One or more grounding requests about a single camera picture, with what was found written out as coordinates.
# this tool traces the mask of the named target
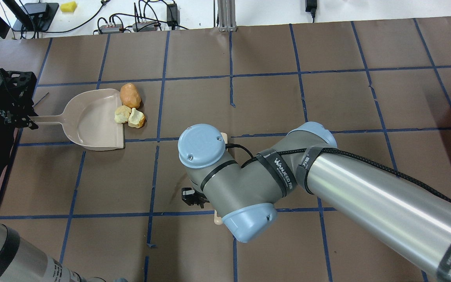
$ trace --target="dustpan handle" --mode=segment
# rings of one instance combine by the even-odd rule
[[[61,116],[30,116],[30,118],[35,123],[48,123],[51,125],[58,125],[63,122]]]

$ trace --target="potato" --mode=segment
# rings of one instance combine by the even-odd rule
[[[138,108],[142,103],[142,99],[138,94],[138,90],[133,83],[123,85],[120,91],[120,98],[123,105],[130,108]]]

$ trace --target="light blue joint cap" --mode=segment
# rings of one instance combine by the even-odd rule
[[[222,222],[239,242],[247,243],[271,226],[277,217],[274,205],[263,203],[228,213],[222,218]]]
[[[312,134],[319,136],[329,145],[337,148],[337,141],[335,141],[335,138],[333,137],[332,133],[329,130],[326,130],[320,123],[317,123],[315,121],[308,121],[307,123],[304,123],[298,128],[288,132],[288,134],[294,131],[311,132]]]
[[[206,168],[216,163],[226,150],[226,143],[215,127],[193,125],[179,138],[179,159],[188,168]]]

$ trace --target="power adapter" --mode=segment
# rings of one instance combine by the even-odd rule
[[[172,3],[166,5],[166,23],[172,30],[175,29],[180,22],[179,9],[177,9],[177,4]]]
[[[316,9],[318,9],[318,0],[306,0],[306,12],[311,13],[313,23],[316,19]]]

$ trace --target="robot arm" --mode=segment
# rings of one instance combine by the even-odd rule
[[[330,132],[306,123],[244,168],[211,125],[189,127],[179,157],[196,193],[248,242],[276,219],[274,203],[296,183],[349,216],[390,248],[440,281],[451,281],[451,203],[412,182],[345,155]]]

